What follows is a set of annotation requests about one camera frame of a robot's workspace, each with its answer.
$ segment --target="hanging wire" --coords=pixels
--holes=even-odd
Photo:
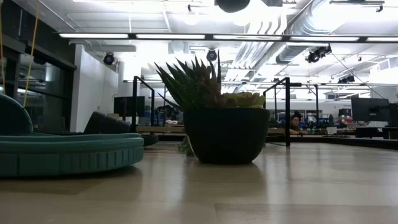
[[[27,80],[26,80],[26,88],[25,88],[25,97],[24,97],[24,105],[23,105],[24,108],[25,108],[25,106],[26,106],[27,89],[28,89],[28,87],[29,87],[29,78],[30,78],[30,73],[31,73],[31,71],[32,71],[33,52],[34,52],[34,50],[35,50],[37,24],[39,23],[39,6],[40,6],[40,0],[37,0],[36,22],[35,22],[35,29],[34,29],[34,31],[33,31],[32,50],[30,51],[30,64],[29,64],[29,69],[28,69],[28,72],[27,72]]]
[[[0,59],[1,59],[1,76],[2,76],[2,89],[4,94],[6,94],[6,74],[4,73],[4,56],[2,52],[2,19],[1,19],[1,6],[0,5]]]
[[[366,87],[368,87],[368,88],[369,88],[371,91],[373,91],[375,94],[377,94],[377,95],[379,95],[381,98],[385,99],[382,95],[380,95],[378,92],[376,92],[375,90],[373,90],[370,86],[368,86],[368,84],[366,84],[364,81],[362,81],[360,78],[358,78],[350,69],[348,69],[347,66],[346,66],[343,62],[341,62],[341,60],[340,60],[338,57],[336,57],[336,55],[334,55],[333,52],[331,52],[331,54],[332,54],[333,56],[335,56],[335,58],[337,59],[337,61],[339,61],[340,64],[342,64],[342,66],[344,66],[344,67],[347,69],[347,71],[349,71],[350,74],[352,74],[355,78],[357,78],[363,85],[366,85]]]

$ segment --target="security camera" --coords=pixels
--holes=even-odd
[[[116,64],[116,62],[118,62],[118,61],[113,56],[113,52],[106,53],[106,56],[104,58],[105,65],[114,65],[114,64]]]
[[[217,60],[217,53],[215,49],[210,49],[209,52],[207,53],[207,59],[209,61],[215,61]]]

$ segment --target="computer monitor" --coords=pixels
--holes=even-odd
[[[387,99],[352,98],[354,121],[390,121],[390,106]]]
[[[126,109],[126,115],[130,117],[135,117],[135,114],[132,114],[132,96],[129,97],[115,97],[113,102],[113,113],[117,113],[120,116],[123,116],[124,109]],[[137,96],[137,104],[136,104],[136,112],[138,117],[145,116],[145,97]]]
[[[338,116],[339,116],[339,118],[341,117],[341,116],[351,116],[352,115],[352,113],[351,113],[351,109],[339,109],[338,110]]]

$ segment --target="person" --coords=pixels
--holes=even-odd
[[[299,128],[299,124],[301,121],[301,114],[298,111],[295,111],[292,119],[290,121],[290,134],[303,134]]]

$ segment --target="ceiling light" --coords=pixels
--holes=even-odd
[[[351,82],[351,83],[355,82],[354,76],[353,76],[353,75],[350,75],[349,77],[347,77],[347,81],[348,81],[348,82]]]
[[[73,33],[73,34],[60,34],[62,38],[69,39],[128,39],[128,34],[83,34],[83,33]]]
[[[187,3],[190,3],[191,6],[201,6],[202,2],[201,1],[164,1],[164,0],[73,0],[74,2],[88,2],[88,3],[122,3],[122,4],[162,4],[162,5],[171,5],[171,4],[178,4],[178,5],[187,5]]]
[[[188,40],[203,40],[204,34],[137,34],[137,39],[188,39]]]
[[[240,84],[245,84],[245,83],[244,83],[244,82],[234,82],[234,81],[231,81],[231,82],[224,82],[224,81],[222,81],[221,84],[235,84],[235,85],[240,85]]]
[[[323,42],[330,42],[330,41],[347,41],[347,42],[355,42],[358,41],[359,37],[291,37],[290,40],[292,41],[323,41]]]
[[[183,17],[184,23],[190,26],[196,25],[199,22],[199,19],[199,12],[189,13]]]
[[[214,35],[215,40],[281,40],[281,36],[263,36],[263,35]]]
[[[367,42],[398,42],[398,37],[368,37]]]
[[[357,4],[357,5],[368,5],[368,6],[379,6],[384,4],[382,0],[369,0],[369,1],[342,1],[342,0],[331,0],[329,4]]]
[[[327,47],[328,43],[305,43],[305,42],[288,42],[288,46],[309,46],[309,47]]]
[[[316,49],[310,51],[310,54],[307,57],[305,57],[305,60],[308,63],[316,63],[321,58],[326,57],[326,55],[330,53],[331,53],[330,45],[328,45],[327,47],[317,47]]]
[[[274,83],[271,83],[271,82],[247,82],[246,84],[249,84],[249,85],[273,85]]]

